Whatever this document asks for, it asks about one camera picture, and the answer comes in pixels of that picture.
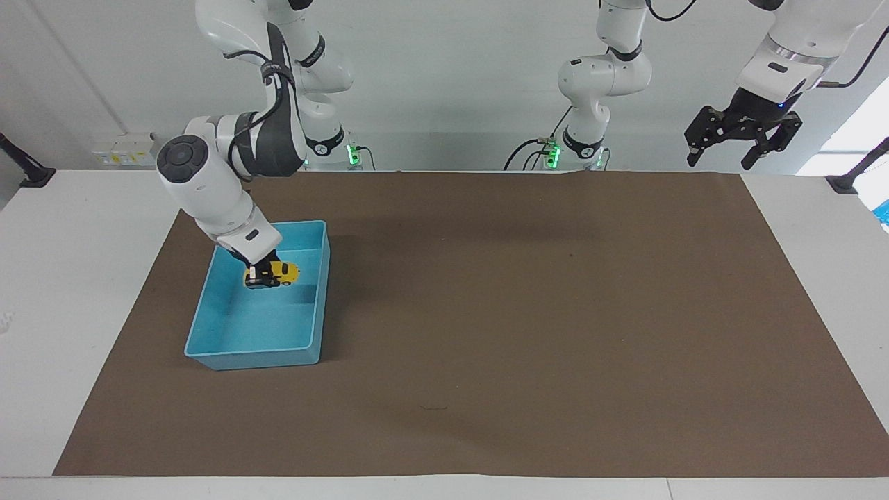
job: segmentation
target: white wall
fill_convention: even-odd
[[[686,0],[657,4],[673,12]],[[28,14],[34,5],[36,13]],[[356,86],[337,101],[344,122],[373,147],[380,167],[496,169],[521,140],[549,133],[564,112],[567,101],[556,85],[562,62],[603,51],[595,35],[596,5],[318,0],[312,12],[328,43],[356,61]],[[772,18],[744,0],[721,0],[701,2],[676,22],[649,19],[652,86],[608,101],[612,168],[687,169],[682,132],[704,104],[727,104],[734,77]],[[35,36],[35,21],[49,31]],[[847,79],[886,24],[889,5],[853,40],[831,76]],[[53,50],[53,40],[62,49]],[[256,69],[223,60],[203,40],[190,0],[3,0],[0,41],[0,63],[27,77],[28,90],[54,122],[12,128],[23,141],[47,130],[66,134],[80,145],[67,162],[72,166],[89,165],[90,137],[113,132],[117,121],[131,132],[169,136],[192,117],[263,104]],[[74,64],[50,78],[53,68],[34,57],[38,52],[56,59],[67,54]],[[797,105],[803,131],[787,152],[757,170],[794,173],[887,77],[889,50],[883,50],[855,87],[807,94]],[[66,79],[74,88],[60,91]],[[0,129],[8,128],[8,119],[0,117]],[[35,156],[52,153],[54,141],[33,142]],[[747,147],[713,149],[699,169],[737,171]]]

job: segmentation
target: white table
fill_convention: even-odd
[[[821,179],[744,181],[889,428],[889,235]],[[153,172],[60,171],[0,212],[0,498],[889,498],[876,480],[50,478],[176,207]]]

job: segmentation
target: black band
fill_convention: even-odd
[[[641,41],[639,42],[639,46],[636,47],[636,50],[633,52],[628,52],[628,53],[617,52],[616,50],[614,50],[614,47],[608,47],[608,52],[614,54],[614,57],[616,57],[618,60],[622,60],[624,62],[630,62],[631,60],[634,60],[635,58],[639,57],[639,54],[642,53],[642,42]]]
[[[311,54],[304,60],[297,60],[300,66],[303,68],[311,68],[313,64],[318,62],[321,59],[321,56],[324,55],[324,49],[327,48],[327,42],[324,40],[324,36],[320,33],[318,34],[318,45],[315,47],[315,50],[312,51]]]
[[[268,44],[271,60],[283,67],[288,66],[286,43],[281,30],[268,24]],[[262,177],[289,177],[302,168],[303,159],[293,144],[291,113],[299,109],[293,101],[294,95],[287,86],[281,91],[278,109],[262,122],[256,136],[256,161],[250,173]]]
[[[340,126],[340,131],[336,133],[333,137],[326,141],[314,141],[310,139],[308,136],[306,137],[306,144],[315,152],[316,155],[320,157],[326,157],[330,155],[333,150],[342,144],[343,140],[346,138],[346,131],[342,129],[342,125]]]
[[[571,151],[574,151],[578,158],[585,160],[589,160],[596,155],[596,151],[599,151],[599,148],[602,147],[602,142],[604,140],[605,139],[602,139],[599,142],[593,142],[592,144],[584,144],[583,142],[578,142],[572,139],[571,135],[568,133],[567,127],[562,133],[562,141],[565,143],[565,146]]]

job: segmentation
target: black mount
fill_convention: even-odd
[[[837,194],[857,195],[858,190],[854,187],[855,180],[886,153],[889,153],[889,137],[883,139],[883,142],[881,142],[879,146],[872,149],[870,153],[868,153],[868,155],[848,173],[843,175],[828,175],[828,184],[830,184],[830,187],[833,188]]]
[[[56,169],[40,165],[40,162],[12,144],[2,133],[0,133],[0,149],[25,172],[27,179],[19,184],[21,188],[42,188],[56,173]]]

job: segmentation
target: green indicator light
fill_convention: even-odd
[[[547,158],[547,168],[556,170],[558,168],[558,159],[560,156],[562,156],[562,148],[553,144],[552,149],[549,151],[549,157]]]
[[[346,149],[348,150],[349,163],[351,163],[352,165],[358,165],[359,163],[361,163],[361,157],[358,156],[357,151],[355,151],[355,146],[347,144]]]

